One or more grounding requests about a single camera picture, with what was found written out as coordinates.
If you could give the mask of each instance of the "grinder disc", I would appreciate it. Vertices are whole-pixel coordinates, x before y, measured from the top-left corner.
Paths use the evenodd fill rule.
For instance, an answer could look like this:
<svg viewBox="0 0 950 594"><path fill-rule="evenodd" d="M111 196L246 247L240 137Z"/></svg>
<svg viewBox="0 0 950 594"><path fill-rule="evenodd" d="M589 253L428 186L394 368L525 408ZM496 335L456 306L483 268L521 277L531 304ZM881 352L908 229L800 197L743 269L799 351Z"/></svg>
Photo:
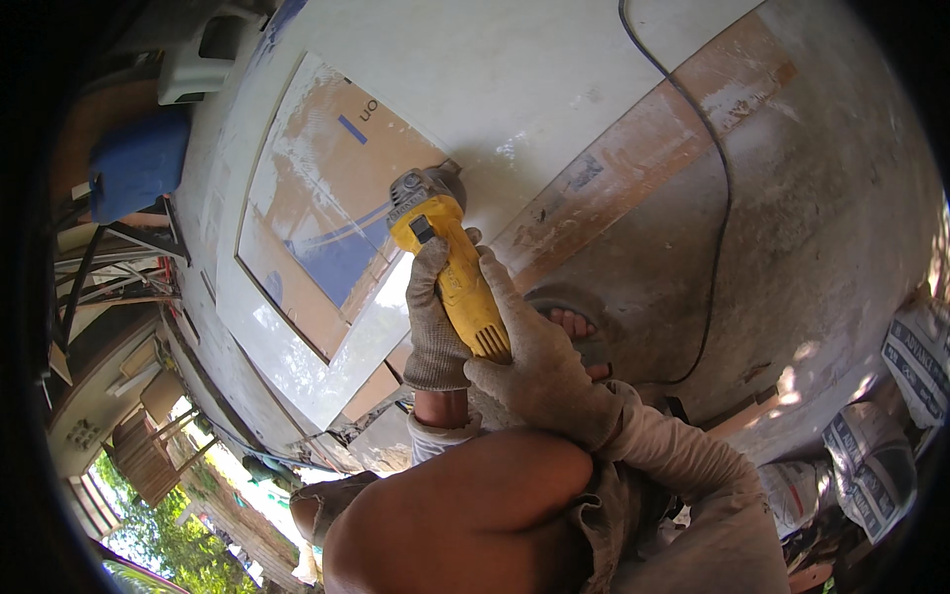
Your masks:
<svg viewBox="0 0 950 594"><path fill-rule="evenodd" d="M462 180L459 179L459 176L442 167L431 167L423 171L423 173L448 190L448 193L451 194L459 203L459 206L462 207L462 212L466 211L466 187L462 185Z"/></svg>

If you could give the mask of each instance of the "yellow grinder body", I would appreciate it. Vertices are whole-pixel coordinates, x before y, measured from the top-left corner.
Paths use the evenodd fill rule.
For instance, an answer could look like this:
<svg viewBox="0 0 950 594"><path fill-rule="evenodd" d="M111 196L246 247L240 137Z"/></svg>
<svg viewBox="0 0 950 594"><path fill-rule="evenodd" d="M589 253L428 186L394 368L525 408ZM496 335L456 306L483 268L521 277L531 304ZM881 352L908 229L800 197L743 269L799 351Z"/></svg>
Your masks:
<svg viewBox="0 0 950 594"><path fill-rule="evenodd" d="M463 194L449 171L411 169L389 189L387 225L396 245L413 254L435 236L448 241L448 262L437 283L448 320L476 356L508 364L508 332L479 268L479 253L462 227Z"/></svg>

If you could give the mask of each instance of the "sleeve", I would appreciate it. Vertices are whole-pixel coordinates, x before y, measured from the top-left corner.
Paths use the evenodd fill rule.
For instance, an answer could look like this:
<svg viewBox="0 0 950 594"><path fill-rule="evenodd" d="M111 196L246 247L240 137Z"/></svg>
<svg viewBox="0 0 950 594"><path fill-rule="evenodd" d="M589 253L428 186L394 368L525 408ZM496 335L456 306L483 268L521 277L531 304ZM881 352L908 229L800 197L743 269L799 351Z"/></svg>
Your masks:
<svg viewBox="0 0 950 594"><path fill-rule="evenodd" d="M671 574L686 564L703 568L697 575L704 583L687 584L695 576L683 574L675 579L683 581L683 591L693 586L713 592L789 591L766 493L746 456L701 429L644 406L626 384L608 382L607 387L625 399L623 424L598 456L643 470L691 506L690 526L663 553L642 564L638 581L669 585Z"/></svg>
<svg viewBox="0 0 950 594"><path fill-rule="evenodd" d="M482 428L482 414L469 407L468 424L461 429L438 429L423 425L412 412L406 423L412 440L412 465L417 466L429 458L434 458L450 448L477 437Z"/></svg>

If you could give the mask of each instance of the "blue plastic container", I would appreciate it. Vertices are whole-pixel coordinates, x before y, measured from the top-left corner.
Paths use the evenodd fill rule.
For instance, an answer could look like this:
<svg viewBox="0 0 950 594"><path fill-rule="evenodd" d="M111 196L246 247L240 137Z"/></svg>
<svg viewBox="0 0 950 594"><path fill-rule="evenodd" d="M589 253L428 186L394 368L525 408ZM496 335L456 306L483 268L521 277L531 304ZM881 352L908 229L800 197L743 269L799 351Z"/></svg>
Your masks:
<svg viewBox="0 0 950 594"><path fill-rule="evenodd" d="M187 115L169 109L106 133L89 153L92 220L109 224L178 188L189 130Z"/></svg>

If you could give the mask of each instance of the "hand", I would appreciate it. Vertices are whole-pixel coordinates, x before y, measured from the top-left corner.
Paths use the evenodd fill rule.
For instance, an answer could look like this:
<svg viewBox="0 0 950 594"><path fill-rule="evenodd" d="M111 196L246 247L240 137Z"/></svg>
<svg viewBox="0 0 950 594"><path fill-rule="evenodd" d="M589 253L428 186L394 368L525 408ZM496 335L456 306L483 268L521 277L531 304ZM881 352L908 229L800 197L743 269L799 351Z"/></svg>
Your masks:
<svg viewBox="0 0 950 594"><path fill-rule="evenodd" d="M524 302L504 266L480 248L479 265L511 341L511 365L473 357L465 375L528 425L596 451L618 426L623 398L591 378L562 327Z"/></svg>
<svg viewBox="0 0 950 594"><path fill-rule="evenodd" d="M471 349L459 338L435 295L436 279L447 260L448 241L434 237L422 246L412 262L406 289L412 354L403 379L417 390L450 392L471 385L463 371L472 356Z"/></svg>

